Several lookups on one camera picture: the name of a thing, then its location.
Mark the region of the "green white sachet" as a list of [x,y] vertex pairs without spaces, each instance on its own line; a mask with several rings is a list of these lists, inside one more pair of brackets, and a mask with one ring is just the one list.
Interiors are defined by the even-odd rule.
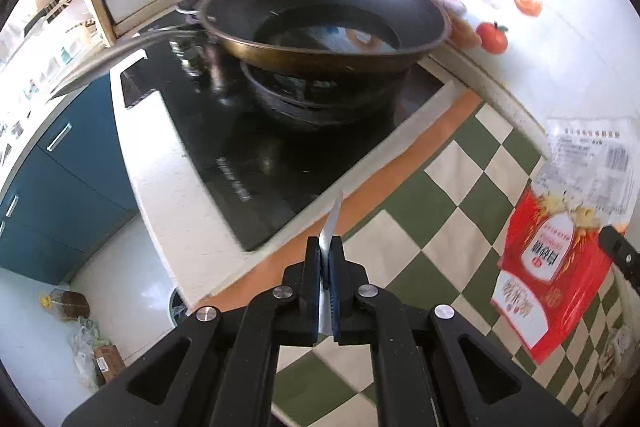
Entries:
[[331,317],[331,243],[338,217],[343,202],[343,193],[338,192],[337,198],[334,200],[333,206],[326,217],[323,228],[319,234],[320,249],[320,291],[319,291],[319,334],[329,336],[333,334],[333,325]]

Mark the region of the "white round trash bin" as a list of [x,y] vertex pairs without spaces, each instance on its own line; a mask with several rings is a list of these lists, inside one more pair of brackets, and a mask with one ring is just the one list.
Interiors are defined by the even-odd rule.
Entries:
[[190,314],[190,309],[183,301],[178,288],[174,288],[171,291],[168,301],[168,313],[171,323],[175,327],[186,321]]

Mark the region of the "blue kitchen cabinets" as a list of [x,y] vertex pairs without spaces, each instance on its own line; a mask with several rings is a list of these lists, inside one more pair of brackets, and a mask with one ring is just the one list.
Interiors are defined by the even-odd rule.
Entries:
[[29,151],[1,201],[1,266],[67,282],[138,212],[110,77],[94,80]]

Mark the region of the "red white sugar bag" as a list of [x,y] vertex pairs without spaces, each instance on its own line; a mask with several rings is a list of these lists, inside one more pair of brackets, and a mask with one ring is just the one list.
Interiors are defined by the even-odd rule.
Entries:
[[542,363],[577,326],[611,268],[591,207],[527,187],[506,231],[491,304]]

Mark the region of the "clear printed plastic bag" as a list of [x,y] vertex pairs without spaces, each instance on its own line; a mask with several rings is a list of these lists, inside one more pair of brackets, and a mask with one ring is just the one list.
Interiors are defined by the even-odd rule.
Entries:
[[639,121],[547,121],[550,156],[533,192],[550,213],[566,211],[579,228],[625,231],[639,195]]

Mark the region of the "small cardboard box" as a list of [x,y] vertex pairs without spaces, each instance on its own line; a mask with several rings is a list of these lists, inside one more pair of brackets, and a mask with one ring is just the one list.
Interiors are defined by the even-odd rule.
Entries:
[[94,349],[94,359],[107,383],[126,369],[126,364],[115,345],[97,347]]

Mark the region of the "crumpled plastic bags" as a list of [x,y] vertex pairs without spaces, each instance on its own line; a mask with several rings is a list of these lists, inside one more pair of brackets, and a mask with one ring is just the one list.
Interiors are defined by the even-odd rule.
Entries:
[[81,384],[90,391],[97,391],[100,387],[101,371],[96,367],[94,350],[109,346],[111,341],[102,336],[95,321],[77,317],[75,321],[70,322],[68,343],[73,352]]

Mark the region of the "cooking oil bottle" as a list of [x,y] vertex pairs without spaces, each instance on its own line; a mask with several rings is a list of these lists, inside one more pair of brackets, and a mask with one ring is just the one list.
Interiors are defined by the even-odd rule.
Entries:
[[53,288],[49,294],[40,293],[40,307],[62,321],[75,321],[79,317],[90,317],[90,306],[84,295],[77,291]]

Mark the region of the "black gas stove top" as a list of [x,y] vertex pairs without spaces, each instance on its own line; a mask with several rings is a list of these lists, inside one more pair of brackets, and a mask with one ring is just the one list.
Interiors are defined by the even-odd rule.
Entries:
[[246,251],[265,244],[442,87],[420,66],[372,81],[244,66],[204,34],[163,39],[120,76],[126,107],[157,93]]

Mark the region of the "black wok pan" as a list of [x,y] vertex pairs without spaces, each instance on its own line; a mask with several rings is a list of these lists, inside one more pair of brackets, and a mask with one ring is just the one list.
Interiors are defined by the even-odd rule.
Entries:
[[450,30],[450,18],[435,0],[201,0],[195,23],[151,29],[96,52],[51,95],[88,86],[155,43],[198,37],[273,74],[387,77],[411,68]]

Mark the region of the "orange fruit wall sticker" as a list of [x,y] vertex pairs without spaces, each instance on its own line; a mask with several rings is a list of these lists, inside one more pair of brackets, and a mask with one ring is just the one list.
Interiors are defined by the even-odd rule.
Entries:
[[514,0],[514,3],[518,10],[530,17],[537,17],[542,10],[542,4],[536,0]]

